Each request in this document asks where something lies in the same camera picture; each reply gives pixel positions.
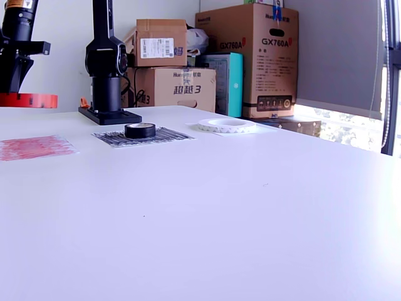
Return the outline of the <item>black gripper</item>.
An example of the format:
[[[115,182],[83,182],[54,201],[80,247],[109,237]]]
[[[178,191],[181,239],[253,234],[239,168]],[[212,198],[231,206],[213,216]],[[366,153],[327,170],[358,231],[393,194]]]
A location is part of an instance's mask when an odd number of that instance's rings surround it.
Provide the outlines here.
[[[15,41],[1,37],[1,93],[18,93],[34,61],[30,55],[49,55],[46,41]]]

